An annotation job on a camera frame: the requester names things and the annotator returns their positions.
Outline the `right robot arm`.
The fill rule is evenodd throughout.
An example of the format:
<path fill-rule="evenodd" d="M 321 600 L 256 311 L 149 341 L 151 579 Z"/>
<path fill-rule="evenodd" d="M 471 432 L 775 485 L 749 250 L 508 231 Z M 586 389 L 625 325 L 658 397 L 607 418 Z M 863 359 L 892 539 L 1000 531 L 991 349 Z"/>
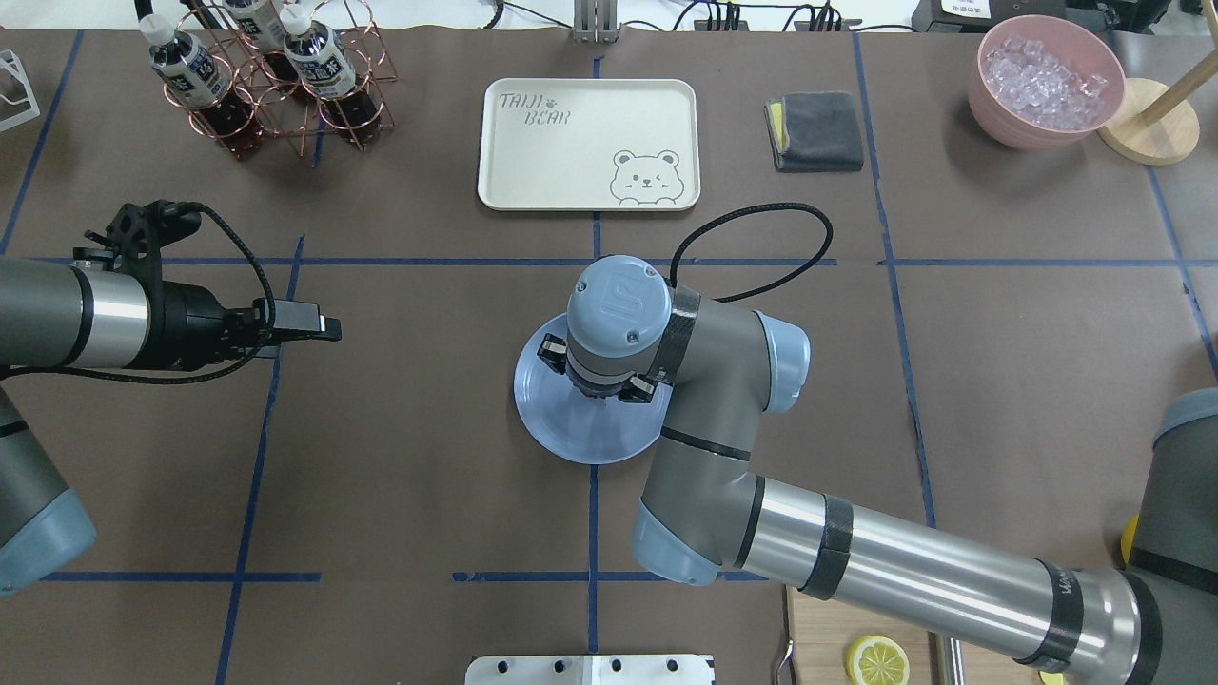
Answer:
<path fill-rule="evenodd" d="M 615 255 L 583 269 L 561 335 L 540 332 L 516 372 L 626 403 L 669 388 L 635 523 L 657 577 L 705 586 L 738 568 L 1086 684 L 1216 681 L 1214 389 L 1166 410 L 1124 568 L 1071 569 L 754 473 L 762 416 L 797 403 L 810 364 L 801 328 Z"/>

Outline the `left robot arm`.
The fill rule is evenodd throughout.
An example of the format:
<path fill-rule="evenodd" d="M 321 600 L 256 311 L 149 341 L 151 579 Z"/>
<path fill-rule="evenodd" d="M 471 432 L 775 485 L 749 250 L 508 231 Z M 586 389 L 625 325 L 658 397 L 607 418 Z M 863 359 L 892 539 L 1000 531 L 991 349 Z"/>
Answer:
<path fill-rule="evenodd" d="M 258 295 L 225 306 L 207 286 L 100 264 L 2 260 L 2 595 L 78 559 L 96 538 L 78 491 L 13 399 L 21 382 L 134 385 L 213 379 L 284 342 L 343 336 L 317 303 Z"/>

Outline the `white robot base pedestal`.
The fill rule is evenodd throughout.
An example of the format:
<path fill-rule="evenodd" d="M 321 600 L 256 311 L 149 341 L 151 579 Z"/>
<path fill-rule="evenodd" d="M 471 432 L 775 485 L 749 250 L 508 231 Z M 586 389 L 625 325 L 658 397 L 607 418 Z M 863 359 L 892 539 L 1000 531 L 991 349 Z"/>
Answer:
<path fill-rule="evenodd" d="M 465 684 L 715 684 L 704 655 L 487 656 L 468 665 Z"/>

